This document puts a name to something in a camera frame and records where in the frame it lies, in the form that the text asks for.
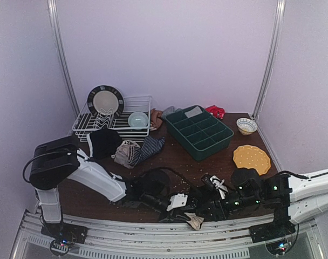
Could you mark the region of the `green compartment tray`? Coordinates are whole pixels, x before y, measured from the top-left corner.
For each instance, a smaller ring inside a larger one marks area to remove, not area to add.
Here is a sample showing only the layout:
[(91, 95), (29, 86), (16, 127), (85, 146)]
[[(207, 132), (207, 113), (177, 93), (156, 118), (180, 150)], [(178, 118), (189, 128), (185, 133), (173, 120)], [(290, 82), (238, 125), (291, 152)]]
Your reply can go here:
[(204, 160), (227, 148), (234, 132), (221, 120), (213, 117), (203, 107), (201, 114), (187, 118), (185, 112), (195, 106), (172, 113), (166, 118), (169, 133), (196, 161)]

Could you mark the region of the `grey boxer briefs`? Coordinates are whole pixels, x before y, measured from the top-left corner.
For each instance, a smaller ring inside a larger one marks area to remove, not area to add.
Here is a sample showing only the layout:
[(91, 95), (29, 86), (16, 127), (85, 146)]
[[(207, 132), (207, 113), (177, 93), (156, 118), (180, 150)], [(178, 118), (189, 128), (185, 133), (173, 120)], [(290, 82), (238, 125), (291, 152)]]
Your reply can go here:
[(194, 108), (185, 112), (184, 114), (186, 115), (187, 118), (192, 118), (194, 116), (201, 114), (202, 112), (203, 111), (201, 110), (201, 108), (199, 106), (195, 106)]

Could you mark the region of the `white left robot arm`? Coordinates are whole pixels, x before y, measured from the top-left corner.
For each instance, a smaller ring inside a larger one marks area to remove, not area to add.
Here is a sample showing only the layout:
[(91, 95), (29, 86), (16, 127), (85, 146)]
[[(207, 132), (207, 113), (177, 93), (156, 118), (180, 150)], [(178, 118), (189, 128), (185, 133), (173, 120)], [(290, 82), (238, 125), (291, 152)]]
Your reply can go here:
[(162, 222), (185, 222), (199, 230), (204, 218), (185, 209), (187, 194), (169, 195), (167, 171), (182, 175), (168, 167), (150, 169), (127, 179), (114, 174), (89, 157), (72, 136), (60, 138), (36, 147), (22, 173), (23, 180), (35, 189), (41, 209), (42, 233), (53, 238), (49, 250), (55, 256), (66, 255), (75, 244), (86, 240), (87, 228), (64, 222), (58, 185), (65, 179), (76, 181), (106, 197), (113, 203), (139, 202), (163, 215)]

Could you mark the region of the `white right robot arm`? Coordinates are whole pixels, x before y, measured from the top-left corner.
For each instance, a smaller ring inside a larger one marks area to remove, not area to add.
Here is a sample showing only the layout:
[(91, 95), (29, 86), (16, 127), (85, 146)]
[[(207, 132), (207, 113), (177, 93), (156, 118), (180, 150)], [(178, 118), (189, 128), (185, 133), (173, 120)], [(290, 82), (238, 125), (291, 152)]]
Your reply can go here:
[(205, 186), (197, 216), (221, 221), (251, 206), (273, 211), (272, 222), (249, 228), (254, 243), (293, 234), (301, 222), (328, 210), (328, 169), (305, 174), (281, 171), (264, 178), (254, 168), (239, 168), (230, 177), (232, 189), (212, 176), (202, 179)]

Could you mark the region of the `blue striped underwear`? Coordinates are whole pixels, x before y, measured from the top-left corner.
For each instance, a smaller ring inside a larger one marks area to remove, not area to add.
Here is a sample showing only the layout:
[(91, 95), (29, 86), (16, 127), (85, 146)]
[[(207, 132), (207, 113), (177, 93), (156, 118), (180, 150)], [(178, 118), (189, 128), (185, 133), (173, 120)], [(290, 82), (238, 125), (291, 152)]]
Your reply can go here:
[(165, 137), (157, 139), (150, 135), (144, 138), (142, 146), (139, 146), (134, 141), (130, 141), (127, 154), (127, 166), (133, 168), (145, 160), (159, 154), (162, 151), (165, 142)]

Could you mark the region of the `beige striped underwear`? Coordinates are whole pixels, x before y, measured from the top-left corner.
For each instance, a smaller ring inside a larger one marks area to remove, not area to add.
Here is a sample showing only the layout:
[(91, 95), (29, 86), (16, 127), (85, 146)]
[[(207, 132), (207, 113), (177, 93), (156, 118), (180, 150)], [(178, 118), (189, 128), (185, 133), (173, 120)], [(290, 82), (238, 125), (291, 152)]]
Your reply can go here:
[(124, 140), (111, 158), (126, 168), (133, 168), (139, 160), (140, 150), (141, 147), (136, 142)]

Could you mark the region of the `brown crumpled underwear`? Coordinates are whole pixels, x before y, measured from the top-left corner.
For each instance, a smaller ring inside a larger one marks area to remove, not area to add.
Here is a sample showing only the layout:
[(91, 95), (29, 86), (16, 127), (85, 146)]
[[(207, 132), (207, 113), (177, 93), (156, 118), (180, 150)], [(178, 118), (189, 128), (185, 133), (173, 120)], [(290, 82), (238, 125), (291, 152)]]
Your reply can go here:
[(156, 110), (155, 108), (151, 110), (151, 131), (156, 131), (161, 127), (163, 123), (163, 120), (161, 119), (162, 113), (162, 111)]

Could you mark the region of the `grey crumpled underwear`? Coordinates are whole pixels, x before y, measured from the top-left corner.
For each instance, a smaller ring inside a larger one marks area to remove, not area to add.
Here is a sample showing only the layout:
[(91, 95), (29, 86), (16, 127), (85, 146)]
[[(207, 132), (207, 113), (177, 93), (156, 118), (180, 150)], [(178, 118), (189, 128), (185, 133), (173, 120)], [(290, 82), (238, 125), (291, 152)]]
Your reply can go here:
[(177, 111), (180, 111), (180, 110), (181, 110), (180, 108), (176, 108), (175, 106), (170, 106), (162, 112), (161, 119), (166, 120), (168, 115), (175, 113)]

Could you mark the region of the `yellow plate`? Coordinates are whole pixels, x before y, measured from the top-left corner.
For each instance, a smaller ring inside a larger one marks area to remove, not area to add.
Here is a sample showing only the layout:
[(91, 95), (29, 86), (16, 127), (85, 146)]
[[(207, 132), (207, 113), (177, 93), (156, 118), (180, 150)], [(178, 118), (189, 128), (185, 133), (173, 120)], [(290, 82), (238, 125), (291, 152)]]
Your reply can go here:
[(259, 175), (271, 168), (271, 160), (266, 152), (257, 146), (238, 146), (233, 151), (233, 161), (237, 168), (255, 169)]

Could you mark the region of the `patterned white bowl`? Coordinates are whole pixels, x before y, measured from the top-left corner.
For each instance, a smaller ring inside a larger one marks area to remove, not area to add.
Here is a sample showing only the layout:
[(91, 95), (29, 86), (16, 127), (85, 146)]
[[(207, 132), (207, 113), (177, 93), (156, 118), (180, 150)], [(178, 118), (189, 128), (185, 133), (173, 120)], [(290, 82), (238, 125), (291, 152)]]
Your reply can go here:
[(251, 135), (258, 130), (257, 124), (248, 118), (239, 118), (236, 125), (242, 135)]

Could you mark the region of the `red cloth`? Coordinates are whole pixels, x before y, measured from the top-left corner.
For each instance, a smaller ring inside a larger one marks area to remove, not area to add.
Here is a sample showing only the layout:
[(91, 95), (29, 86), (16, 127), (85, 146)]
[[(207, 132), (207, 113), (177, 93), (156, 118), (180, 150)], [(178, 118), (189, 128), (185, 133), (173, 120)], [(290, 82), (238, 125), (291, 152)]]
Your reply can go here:
[(216, 105), (209, 106), (205, 108), (205, 110), (218, 119), (223, 119), (226, 113), (223, 108), (218, 107)]

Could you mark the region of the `light blue bowl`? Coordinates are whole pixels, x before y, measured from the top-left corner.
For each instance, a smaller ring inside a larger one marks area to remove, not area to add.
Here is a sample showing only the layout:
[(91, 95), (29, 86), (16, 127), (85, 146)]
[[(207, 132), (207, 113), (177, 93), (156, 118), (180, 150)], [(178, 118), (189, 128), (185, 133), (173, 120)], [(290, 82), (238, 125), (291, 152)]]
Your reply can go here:
[(146, 127), (148, 125), (148, 116), (144, 112), (136, 111), (128, 117), (130, 127)]

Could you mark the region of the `black rimmed plate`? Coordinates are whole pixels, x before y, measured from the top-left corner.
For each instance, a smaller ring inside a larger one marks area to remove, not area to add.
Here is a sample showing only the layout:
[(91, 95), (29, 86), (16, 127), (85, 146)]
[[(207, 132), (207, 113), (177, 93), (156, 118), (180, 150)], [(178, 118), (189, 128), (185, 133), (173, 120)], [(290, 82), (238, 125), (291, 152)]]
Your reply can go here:
[(87, 97), (87, 107), (94, 116), (111, 112), (115, 118), (118, 118), (123, 113), (124, 105), (122, 94), (112, 86), (97, 86)]

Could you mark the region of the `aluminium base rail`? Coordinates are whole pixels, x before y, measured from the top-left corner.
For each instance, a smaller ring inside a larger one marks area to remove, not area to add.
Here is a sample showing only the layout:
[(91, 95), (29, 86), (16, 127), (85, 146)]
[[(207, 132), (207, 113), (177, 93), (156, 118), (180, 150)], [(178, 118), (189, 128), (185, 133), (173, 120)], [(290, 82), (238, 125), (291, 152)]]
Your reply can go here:
[[(274, 256), (266, 242), (253, 243), (249, 227), (269, 223), (272, 215), (207, 222), (200, 230), (183, 223), (128, 223), (64, 215), (87, 227), (84, 244), (61, 258), (327, 258), (314, 220), (299, 224), (296, 244)], [(49, 251), (53, 238), (41, 234), (39, 213), (25, 211), (9, 258), (58, 258)]]

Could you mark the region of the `right aluminium frame post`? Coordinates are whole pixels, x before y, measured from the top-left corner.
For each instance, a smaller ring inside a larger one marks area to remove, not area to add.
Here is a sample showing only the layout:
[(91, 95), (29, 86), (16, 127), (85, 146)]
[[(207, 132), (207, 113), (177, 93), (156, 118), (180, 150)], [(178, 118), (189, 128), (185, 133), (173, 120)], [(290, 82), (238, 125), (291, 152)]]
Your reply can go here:
[(279, 40), (280, 40), (280, 36), (281, 36), (281, 30), (282, 30), (282, 26), (283, 26), (285, 6), (286, 6), (285, 0), (277, 1), (276, 13), (275, 13), (275, 19), (274, 19), (274, 25), (273, 25), (273, 30), (272, 30), (268, 58), (266, 61), (264, 75), (263, 75), (263, 79), (261, 82), (259, 94), (258, 94), (258, 97), (256, 100), (255, 108), (252, 113), (252, 118), (254, 120), (259, 119), (259, 114), (262, 110), (265, 96), (266, 96), (267, 90), (270, 85), (270, 80), (271, 80), (274, 63), (275, 63), (275, 58), (276, 58), (277, 50), (278, 50), (278, 44), (279, 44)]

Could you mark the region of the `aluminium frame post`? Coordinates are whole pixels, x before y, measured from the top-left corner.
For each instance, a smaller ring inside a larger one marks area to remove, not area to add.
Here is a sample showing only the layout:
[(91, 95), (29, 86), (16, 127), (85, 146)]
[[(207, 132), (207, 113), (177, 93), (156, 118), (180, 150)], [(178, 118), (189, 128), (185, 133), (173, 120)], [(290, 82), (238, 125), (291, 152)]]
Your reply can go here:
[(254, 120), (259, 119), (259, 114), (262, 110), (265, 96), (266, 96), (267, 90), (270, 85), (270, 80), (271, 80), (274, 63), (275, 63), (275, 58), (276, 58), (277, 50), (278, 50), (278, 44), (279, 44), (279, 40), (280, 40), (280, 36), (281, 36), (281, 30), (282, 30), (282, 26), (283, 26), (285, 6), (286, 6), (285, 0), (277, 1), (276, 13), (275, 13), (275, 19), (274, 19), (274, 25), (273, 25), (273, 30), (272, 30), (268, 58), (266, 61), (264, 75), (263, 75), (263, 79), (261, 82), (259, 94), (258, 94), (258, 97), (256, 100), (255, 108), (252, 113), (252, 118)]
[(59, 63), (63, 72), (65, 84), (66, 84), (66, 90), (67, 94), (73, 109), (73, 112), (75, 116), (77, 116), (80, 113), (79, 105), (76, 99), (76, 95), (73, 89), (69, 68), (66, 61), (66, 56), (64, 52), (64, 46), (63, 46), (63, 40), (61, 36), (60, 31), (60, 24), (59, 24), (59, 16), (58, 16), (58, 10), (57, 10), (57, 3), (55, 0), (48, 0), (47, 5), (49, 8), (49, 17), (50, 17), (50, 23), (52, 27), (54, 42), (57, 49), (58, 59)]

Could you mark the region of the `left aluminium frame post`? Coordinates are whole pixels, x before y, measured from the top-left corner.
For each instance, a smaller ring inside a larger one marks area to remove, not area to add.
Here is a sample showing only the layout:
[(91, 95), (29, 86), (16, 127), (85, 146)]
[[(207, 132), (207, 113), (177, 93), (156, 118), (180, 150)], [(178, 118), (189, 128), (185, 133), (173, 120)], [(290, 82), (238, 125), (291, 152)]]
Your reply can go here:
[(60, 31), (60, 24), (59, 24), (59, 16), (58, 16), (58, 10), (57, 10), (57, 3), (55, 0), (48, 0), (47, 5), (49, 8), (49, 17), (50, 17), (50, 23), (52, 27), (54, 42), (57, 49), (58, 59), (59, 63), (63, 72), (65, 84), (66, 84), (66, 90), (67, 94), (73, 109), (73, 112), (75, 116), (77, 116), (80, 113), (79, 105), (76, 99), (76, 95), (73, 89), (69, 68), (66, 61), (66, 56), (64, 52), (64, 46), (63, 46), (63, 40), (61, 36)]

